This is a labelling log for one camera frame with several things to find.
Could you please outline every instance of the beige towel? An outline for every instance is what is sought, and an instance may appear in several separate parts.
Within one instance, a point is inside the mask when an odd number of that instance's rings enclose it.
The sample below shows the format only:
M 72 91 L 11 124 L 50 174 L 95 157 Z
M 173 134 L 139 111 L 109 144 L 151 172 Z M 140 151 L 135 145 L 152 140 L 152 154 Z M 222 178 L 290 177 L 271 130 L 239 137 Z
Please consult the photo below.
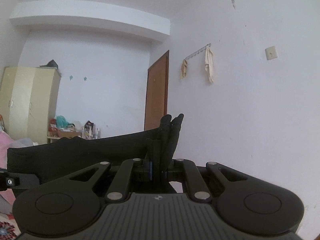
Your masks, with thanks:
M 213 53 L 209 46 L 207 46 L 207 49 L 205 51 L 205 70 L 208 73 L 209 81 L 213 83 Z
M 188 70 L 188 62 L 184 59 L 181 64 L 181 78 L 185 78 L 187 76 Z

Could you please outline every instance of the circular pad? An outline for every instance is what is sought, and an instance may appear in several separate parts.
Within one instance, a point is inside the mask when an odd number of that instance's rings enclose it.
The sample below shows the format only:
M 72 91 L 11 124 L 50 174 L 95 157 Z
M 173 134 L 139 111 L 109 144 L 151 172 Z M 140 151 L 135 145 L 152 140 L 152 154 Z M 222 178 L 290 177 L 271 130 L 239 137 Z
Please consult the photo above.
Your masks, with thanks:
M 61 193 L 49 193 L 36 201 L 36 208 L 44 214 L 61 214 L 68 211 L 73 205 L 73 199 Z
M 281 201 L 271 194 L 254 193 L 244 199 L 244 205 L 258 214 L 273 214 L 281 207 Z
M 99 198 L 84 188 L 64 190 L 40 186 L 39 190 L 23 192 L 13 204 L 14 217 L 21 231 L 46 237 L 66 236 L 83 230 L 99 211 Z
M 304 207 L 289 190 L 261 181 L 229 183 L 217 201 L 220 217 L 233 228 L 257 236 L 296 230 Z

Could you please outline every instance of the cream wardrobe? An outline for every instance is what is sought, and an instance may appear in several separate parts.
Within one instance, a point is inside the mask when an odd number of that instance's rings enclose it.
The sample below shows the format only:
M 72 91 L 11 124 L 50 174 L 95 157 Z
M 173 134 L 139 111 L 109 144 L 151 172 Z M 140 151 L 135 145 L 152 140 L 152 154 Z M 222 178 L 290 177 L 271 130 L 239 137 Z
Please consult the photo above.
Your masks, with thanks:
M 60 73 L 53 68 L 7 67 L 0 89 L 0 114 L 14 140 L 47 143 L 49 118 L 54 118 Z

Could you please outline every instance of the ridged black plate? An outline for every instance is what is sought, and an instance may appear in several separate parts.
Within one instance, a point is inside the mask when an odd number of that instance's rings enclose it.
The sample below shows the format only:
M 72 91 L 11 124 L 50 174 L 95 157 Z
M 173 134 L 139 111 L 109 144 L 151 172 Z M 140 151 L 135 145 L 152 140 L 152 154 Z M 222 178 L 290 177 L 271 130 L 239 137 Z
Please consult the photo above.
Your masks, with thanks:
M 18 240 L 40 240 L 23 234 Z M 238 231 L 223 222 L 209 204 L 195 203 L 186 194 L 132 194 L 110 204 L 90 227 L 59 240 L 301 240 L 288 233 L 260 237 Z

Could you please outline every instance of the light switch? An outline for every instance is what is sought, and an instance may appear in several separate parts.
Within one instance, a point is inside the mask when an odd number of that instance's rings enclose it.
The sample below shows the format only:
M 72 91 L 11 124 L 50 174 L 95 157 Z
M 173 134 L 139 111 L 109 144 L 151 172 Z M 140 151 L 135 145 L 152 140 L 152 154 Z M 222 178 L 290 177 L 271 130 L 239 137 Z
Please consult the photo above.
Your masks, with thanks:
M 276 47 L 272 46 L 266 49 L 267 60 L 271 60 L 278 57 Z

